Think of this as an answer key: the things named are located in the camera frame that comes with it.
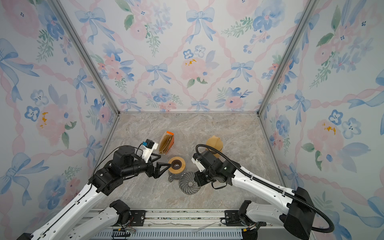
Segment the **grey glass dripper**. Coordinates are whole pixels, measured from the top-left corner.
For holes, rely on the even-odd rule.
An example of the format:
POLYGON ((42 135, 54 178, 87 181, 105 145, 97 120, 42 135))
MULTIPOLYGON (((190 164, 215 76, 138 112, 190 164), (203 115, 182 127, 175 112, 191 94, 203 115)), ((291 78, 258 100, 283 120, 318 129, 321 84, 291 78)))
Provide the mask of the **grey glass dripper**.
POLYGON ((200 190, 200 186, 195 181, 195 174, 185 172, 179 180, 179 188, 186 195, 194 195, 200 190))

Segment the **grey glass carafe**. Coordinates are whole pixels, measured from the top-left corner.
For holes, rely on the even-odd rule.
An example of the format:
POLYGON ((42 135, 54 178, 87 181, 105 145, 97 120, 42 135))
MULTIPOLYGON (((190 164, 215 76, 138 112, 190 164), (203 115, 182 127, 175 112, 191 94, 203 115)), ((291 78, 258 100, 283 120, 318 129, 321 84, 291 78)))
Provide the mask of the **grey glass carafe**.
POLYGON ((171 183, 175 180, 180 180, 183 174, 184 173, 174 174, 174 173, 169 172, 168 181, 171 183))

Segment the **coffee filter pack orange clip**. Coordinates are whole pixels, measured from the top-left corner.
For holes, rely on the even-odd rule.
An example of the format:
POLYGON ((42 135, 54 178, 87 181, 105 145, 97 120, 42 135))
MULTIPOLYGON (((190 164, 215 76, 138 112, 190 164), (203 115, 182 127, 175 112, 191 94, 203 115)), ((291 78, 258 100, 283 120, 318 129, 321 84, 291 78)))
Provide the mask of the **coffee filter pack orange clip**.
POLYGON ((172 132, 165 132, 159 143, 159 153, 167 154, 175 142, 175 135, 172 132))

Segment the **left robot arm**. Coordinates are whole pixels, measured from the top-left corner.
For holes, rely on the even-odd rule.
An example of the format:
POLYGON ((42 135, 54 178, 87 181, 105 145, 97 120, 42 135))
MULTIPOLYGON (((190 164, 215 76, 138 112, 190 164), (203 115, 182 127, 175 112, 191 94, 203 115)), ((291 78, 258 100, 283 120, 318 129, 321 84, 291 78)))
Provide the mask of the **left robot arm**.
POLYGON ((23 233, 20 240, 89 240, 102 230, 113 225, 124 227, 131 220, 131 209, 121 200, 116 200, 102 210, 97 216, 85 223, 80 220, 101 200, 109 196, 125 180, 144 173, 149 178, 159 178, 171 164, 159 163, 160 155, 153 151, 156 143, 145 143, 142 154, 137 155, 138 148, 120 146, 112 160, 97 170, 79 194, 71 200, 58 214, 32 234, 23 233))

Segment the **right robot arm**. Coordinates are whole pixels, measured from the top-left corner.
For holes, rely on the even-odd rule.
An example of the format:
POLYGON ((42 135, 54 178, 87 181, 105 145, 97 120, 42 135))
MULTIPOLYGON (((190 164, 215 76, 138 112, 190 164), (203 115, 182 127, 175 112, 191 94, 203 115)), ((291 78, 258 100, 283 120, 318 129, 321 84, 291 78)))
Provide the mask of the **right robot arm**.
POLYGON ((198 186, 218 181, 244 189, 270 203, 269 206, 262 206, 244 201, 238 210, 242 225, 255 230, 261 223, 271 223, 283 226, 291 235, 301 240, 310 238, 316 213, 303 205, 303 202, 313 203, 305 189, 298 187, 293 190, 258 178, 240 164, 221 161, 210 151, 195 153, 192 161, 199 169, 195 173, 198 186))

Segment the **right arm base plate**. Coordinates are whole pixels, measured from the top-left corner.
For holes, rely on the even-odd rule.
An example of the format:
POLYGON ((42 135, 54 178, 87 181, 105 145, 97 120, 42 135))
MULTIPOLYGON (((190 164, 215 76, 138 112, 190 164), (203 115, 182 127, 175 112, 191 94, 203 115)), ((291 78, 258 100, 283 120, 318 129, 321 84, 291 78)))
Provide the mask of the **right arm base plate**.
POLYGON ((225 210, 225 216, 221 219, 221 224, 228 227, 266 227, 266 222, 254 222, 251 220, 245 211, 225 210))

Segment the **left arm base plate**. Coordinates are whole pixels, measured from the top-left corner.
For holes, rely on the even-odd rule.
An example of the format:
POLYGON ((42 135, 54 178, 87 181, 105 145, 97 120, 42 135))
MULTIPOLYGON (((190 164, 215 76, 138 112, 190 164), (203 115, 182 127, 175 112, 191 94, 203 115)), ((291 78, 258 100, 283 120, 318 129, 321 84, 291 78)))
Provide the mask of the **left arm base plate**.
POLYGON ((147 211, 130 210, 119 214, 118 220, 112 227, 142 227, 147 211))

